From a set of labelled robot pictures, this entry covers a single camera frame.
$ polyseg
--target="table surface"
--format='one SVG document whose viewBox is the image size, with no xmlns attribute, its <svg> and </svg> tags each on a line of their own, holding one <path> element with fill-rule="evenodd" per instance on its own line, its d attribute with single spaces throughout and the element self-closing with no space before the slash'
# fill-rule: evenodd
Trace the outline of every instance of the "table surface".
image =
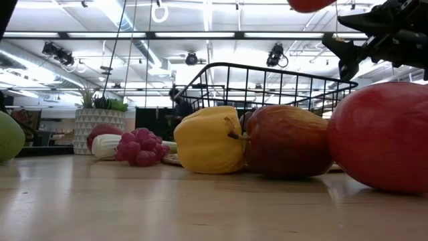
<svg viewBox="0 0 428 241">
<path fill-rule="evenodd" d="M 343 173 L 284 181 L 90 157 L 0 166 L 0 240 L 427 240 L 428 196 Z"/>
</svg>

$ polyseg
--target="wire basket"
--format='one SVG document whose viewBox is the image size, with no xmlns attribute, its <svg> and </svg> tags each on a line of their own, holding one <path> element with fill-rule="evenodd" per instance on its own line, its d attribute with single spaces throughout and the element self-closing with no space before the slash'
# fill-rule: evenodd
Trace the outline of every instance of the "wire basket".
<svg viewBox="0 0 428 241">
<path fill-rule="evenodd" d="M 213 74 L 220 84 L 212 84 Z M 245 88 L 234 88 L 237 82 L 245 82 Z M 334 78 L 219 62 L 207 64 L 190 84 L 175 88 L 180 89 L 176 97 L 184 98 L 193 111 L 234 106 L 241 116 L 261 106 L 287 104 L 328 118 L 338 102 L 357 86 L 356 82 Z"/>
</svg>

